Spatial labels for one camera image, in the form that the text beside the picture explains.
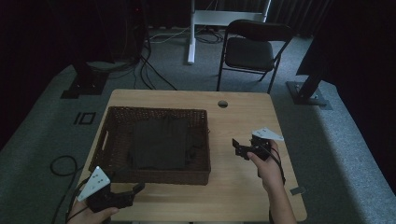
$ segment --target hand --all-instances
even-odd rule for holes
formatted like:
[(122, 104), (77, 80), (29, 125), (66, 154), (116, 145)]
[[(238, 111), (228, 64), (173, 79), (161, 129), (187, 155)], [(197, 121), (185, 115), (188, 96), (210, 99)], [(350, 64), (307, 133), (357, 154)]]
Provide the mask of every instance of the hand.
[(76, 201), (73, 205), (72, 211), (69, 214), (70, 220), (67, 224), (100, 224), (107, 218), (119, 212), (116, 207), (110, 207), (100, 212), (94, 213), (90, 208), (87, 208), (85, 202)]
[[(277, 143), (270, 139), (271, 153), (279, 160), (279, 150)], [(279, 166), (272, 157), (268, 157), (266, 161), (260, 159), (256, 154), (252, 152), (247, 153), (248, 157), (254, 162), (259, 170), (260, 177), (262, 178), (262, 186), (265, 190), (271, 190), (276, 188), (283, 188), (283, 179), (279, 169)]]

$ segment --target brown plastic basket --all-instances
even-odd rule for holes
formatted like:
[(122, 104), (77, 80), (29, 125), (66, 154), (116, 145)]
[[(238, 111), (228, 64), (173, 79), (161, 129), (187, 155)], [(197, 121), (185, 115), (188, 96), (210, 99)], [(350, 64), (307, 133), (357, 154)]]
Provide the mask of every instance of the brown plastic basket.
[[(139, 120), (162, 119), (165, 116), (189, 121), (190, 133), (203, 139), (194, 159), (183, 170), (135, 170), (129, 160), (133, 145), (134, 124)], [(210, 173), (207, 113), (200, 109), (172, 109), (111, 106), (99, 135), (90, 171), (96, 166), (110, 175), (113, 183), (164, 183), (206, 185)]]

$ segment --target metal stand base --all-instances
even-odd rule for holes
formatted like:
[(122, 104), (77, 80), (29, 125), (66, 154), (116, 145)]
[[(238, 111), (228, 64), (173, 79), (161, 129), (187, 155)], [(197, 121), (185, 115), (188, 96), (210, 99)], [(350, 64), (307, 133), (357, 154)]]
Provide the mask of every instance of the metal stand base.
[(296, 105), (318, 105), (322, 110), (332, 110), (330, 102), (323, 99), (319, 89), (315, 90), (311, 97), (301, 98), (299, 96), (299, 91), (304, 85), (303, 82), (288, 81), (286, 82), (286, 85), (288, 86), (293, 102)]
[(69, 90), (62, 94), (61, 99), (77, 99), (80, 95), (101, 95), (106, 85), (108, 73), (93, 73), (95, 79), (89, 86), (79, 85), (78, 76), (76, 76)]

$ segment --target white marker tag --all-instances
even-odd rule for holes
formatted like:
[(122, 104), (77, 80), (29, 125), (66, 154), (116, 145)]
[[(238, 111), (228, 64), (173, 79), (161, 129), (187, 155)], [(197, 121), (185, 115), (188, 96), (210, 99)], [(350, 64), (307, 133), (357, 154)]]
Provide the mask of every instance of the white marker tag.
[(99, 166), (96, 166), (95, 170), (91, 174), (90, 179), (88, 180), (88, 183), (85, 185), (85, 188), (79, 194), (78, 201), (81, 202), (85, 200), (108, 184), (110, 184), (110, 179)]
[(253, 131), (251, 133), (254, 136), (257, 136), (257, 137), (260, 137), (260, 138), (285, 141), (285, 139), (282, 136), (278, 135), (277, 133), (274, 133), (273, 131), (269, 130), (266, 127), (264, 127), (263, 129), (259, 129), (259, 130)]

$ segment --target forearm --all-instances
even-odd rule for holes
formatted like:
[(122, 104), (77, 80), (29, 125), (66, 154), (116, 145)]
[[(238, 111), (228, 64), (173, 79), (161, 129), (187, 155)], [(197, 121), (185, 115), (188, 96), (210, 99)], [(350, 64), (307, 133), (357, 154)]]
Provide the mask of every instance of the forearm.
[(269, 189), (268, 198), (275, 224), (297, 223), (284, 188)]

